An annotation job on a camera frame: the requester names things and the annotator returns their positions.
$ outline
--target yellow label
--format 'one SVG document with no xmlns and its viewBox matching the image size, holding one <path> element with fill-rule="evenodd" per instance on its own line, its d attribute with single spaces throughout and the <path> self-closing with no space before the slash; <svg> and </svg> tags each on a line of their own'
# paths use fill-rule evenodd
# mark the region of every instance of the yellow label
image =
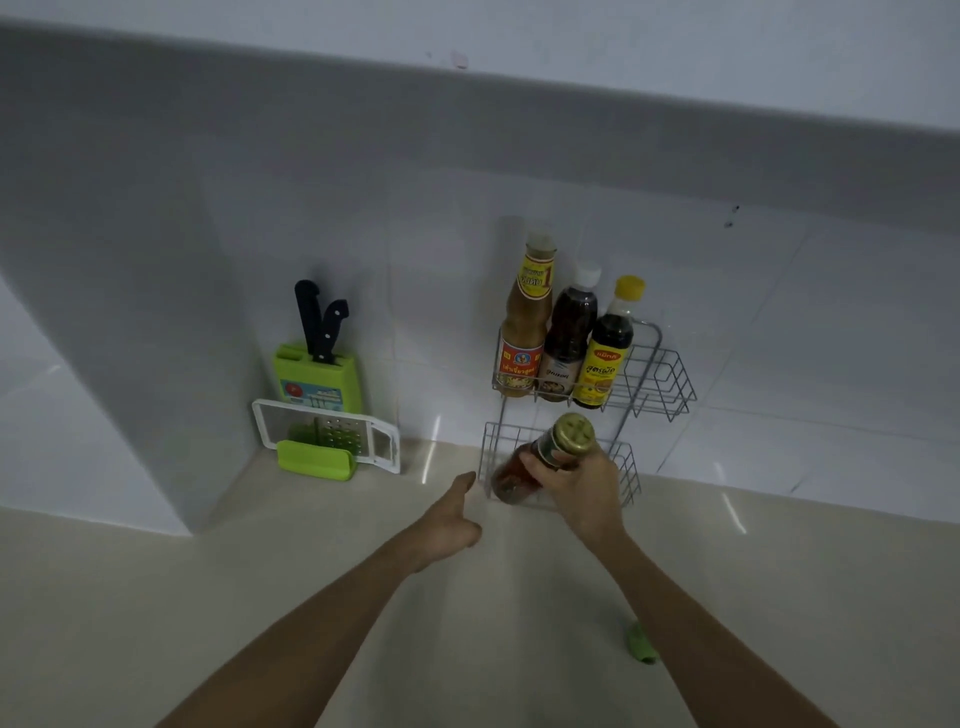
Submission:
<svg viewBox="0 0 960 728">
<path fill-rule="evenodd" d="M 573 399 L 583 404 L 603 404 L 607 401 L 616 373 L 626 358 L 626 349 L 614 349 L 591 341 L 584 368 L 580 370 L 577 386 L 573 390 Z"/>
<path fill-rule="evenodd" d="M 516 274 L 520 293 L 533 301 L 545 299 L 553 286 L 553 260 L 536 260 L 527 254 Z"/>
</svg>

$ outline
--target kitchen counter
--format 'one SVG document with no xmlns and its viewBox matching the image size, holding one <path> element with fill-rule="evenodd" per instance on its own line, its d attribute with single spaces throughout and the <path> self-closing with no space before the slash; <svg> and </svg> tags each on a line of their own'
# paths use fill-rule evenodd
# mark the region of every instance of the kitchen counter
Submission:
<svg viewBox="0 0 960 728">
<path fill-rule="evenodd" d="M 0 511 L 0 723 L 150 725 L 416 518 L 478 450 L 404 443 L 400 476 L 285 473 L 260 452 L 176 538 Z M 641 545 L 845 728 L 960 719 L 960 527 L 658 477 Z M 475 548 L 408 580 L 321 726 L 693 726 L 635 662 L 609 577 L 554 513 L 487 500 Z"/>
</svg>

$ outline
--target dark sauce bottle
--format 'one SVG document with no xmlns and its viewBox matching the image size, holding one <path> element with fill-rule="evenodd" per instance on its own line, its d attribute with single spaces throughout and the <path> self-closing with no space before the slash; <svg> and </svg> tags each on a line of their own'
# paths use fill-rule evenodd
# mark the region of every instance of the dark sauce bottle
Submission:
<svg viewBox="0 0 960 728">
<path fill-rule="evenodd" d="M 577 383 L 587 356 L 590 332 L 597 321 L 593 287 L 599 280 L 599 265 L 578 262 L 573 284 L 564 289 L 553 306 L 537 378 L 537 389 L 545 400 L 566 400 Z"/>
<path fill-rule="evenodd" d="M 573 390 L 573 400 L 581 407 L 597 409 L 610 396 L 616 375 L 634 342 L 630 315 L 645 287 L 646 283 L 636 276 L 621 276 L 616 280 L 613 301 L 593 327 L 587 358 Z"/>
</svg>

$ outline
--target forearm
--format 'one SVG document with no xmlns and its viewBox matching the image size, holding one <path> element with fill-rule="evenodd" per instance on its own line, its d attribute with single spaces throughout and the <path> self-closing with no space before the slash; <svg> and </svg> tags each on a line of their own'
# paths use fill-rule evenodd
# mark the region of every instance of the forearm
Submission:
<svg viewBox="0 0 960 728">
<path fill-rule="evenodd" d="M 303 602 L 200 685 L 160 726 L 312 728 L 416 561 L 396 537 Z"/>
<path fill-rule="evenodd" d="M 634 609 L 700 728 L 835 726 L 626 533 L 613 534 L 591 550 Z"/>
</svg>

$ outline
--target white bottle cap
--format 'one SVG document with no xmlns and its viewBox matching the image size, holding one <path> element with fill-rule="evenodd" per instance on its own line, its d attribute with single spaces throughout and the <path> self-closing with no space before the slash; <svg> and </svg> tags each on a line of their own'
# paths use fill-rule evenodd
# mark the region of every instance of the white bottle cap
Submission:
<svg viewBox="0 0 960 728">
<path fill-rule="evenodd" d="M 601 273 L 600 266 L 591 260 L 578 260 L 573 271 L 573 285 L 583 291 L 589 291 L 600 282 Z"/>
</svg>

